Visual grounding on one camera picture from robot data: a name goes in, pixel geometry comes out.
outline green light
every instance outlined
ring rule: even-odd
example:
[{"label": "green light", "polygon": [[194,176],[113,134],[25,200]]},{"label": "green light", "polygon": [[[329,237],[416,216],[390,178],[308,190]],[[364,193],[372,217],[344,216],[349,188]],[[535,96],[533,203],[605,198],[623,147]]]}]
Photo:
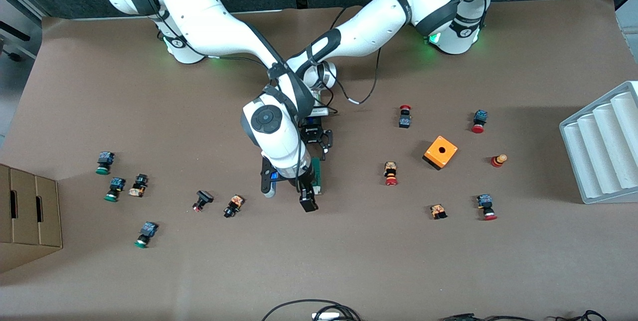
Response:
[{"label": "green light", "polygon": [[440,33],[437,33],[435,35],[430,35],[430,43],[437,43],[440,37],[441,37]]}]

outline table surface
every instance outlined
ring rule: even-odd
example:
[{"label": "table surface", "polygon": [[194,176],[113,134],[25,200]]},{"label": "table surface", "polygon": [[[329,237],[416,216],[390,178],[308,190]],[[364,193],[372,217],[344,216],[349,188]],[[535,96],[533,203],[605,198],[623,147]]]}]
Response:
[{"label": "table surface", "polygon": [[[239,17],[289,56],[336,12]],[[638,314],[638,204],[583,205],[558,130],[638,77],[612,0],[494,3],[458,56],[403,28],[381,51],[367,103],[335,92],[325,193],[312,213],[288,185],[260,194],[260,149],[239,124],[267,82],[259,66],[180,65],[145,19],[44,24],[0,162],[59,181],[64,249],[0,275],[6,320],[258,320],[300,298],[339,301],[370,321]],[[369,91],[375,57],[335,59],[353,98]],[[408,130],[397,127],[403,104],[413,107]],[[489,112],[482,135],[469,131],[478,109]],[[421,160],[438,135],[459,148],[441,171]],[[117,155],[111,176],[94,173],[105,150]],[[500,153],[510,159],[493,168]],[[383,184],[387,160],[397,187]],[[102,200],[112,176],[130,186],[138,173],[150,176],[146,196]],[[215,201],[196,214],[199,189]],[[481,220],[483,193],[497,221]],[[225,219],[233,194],[246,204]],[[431,219],[436,203],[447,219]],[[140,250],[145,221],[160,228]]]}]

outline orange box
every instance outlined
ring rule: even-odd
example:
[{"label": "orange box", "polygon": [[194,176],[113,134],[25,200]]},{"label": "orange box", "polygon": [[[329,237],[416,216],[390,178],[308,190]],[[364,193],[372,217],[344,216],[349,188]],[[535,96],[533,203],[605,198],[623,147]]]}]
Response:
[{"label": "orange box", "polygon": [[423,154],[423,160],[435,169],[440,170],[450,162],[450,159],[452,159],[457,150],[458,148],[456,148],[454,144],[439,135],[430,148]]}]

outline cardboard box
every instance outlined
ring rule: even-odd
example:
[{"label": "cardboard box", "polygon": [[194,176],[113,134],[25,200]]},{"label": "cardboard box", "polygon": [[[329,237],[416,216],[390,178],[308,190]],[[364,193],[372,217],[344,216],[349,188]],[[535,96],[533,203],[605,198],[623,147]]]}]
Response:
[{"label": "cardboard box", "polygon": [[57,183],[0,164],[0,273],[61,249]]}]

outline robotic arm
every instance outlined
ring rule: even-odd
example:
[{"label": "robotic arm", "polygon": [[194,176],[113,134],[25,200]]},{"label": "robotic arm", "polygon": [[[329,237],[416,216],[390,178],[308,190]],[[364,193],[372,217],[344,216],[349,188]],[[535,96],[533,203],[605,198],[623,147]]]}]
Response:
[{"label": "robotic arm", "polygon": [[372,0],[352,19],[331,29],[294,55],[288,64],[314,91],[335,83],[330,57],[362,57],[389,41],[405,24],[413,25],[442,51],[467,51],[490,0]]},{"label": "robotic arm", "polygon": [[312,162],[297,129],[312,113],[315,99],[262,34],[233,17],[220,0],[109,1],[121,12],[150,17],[169,52],[182,63],[233,53],[251,53],[264,63],[277,86],[267,85],[244,107],[242,127],[281,178],[296,186],[304,209],[317,210]]}]

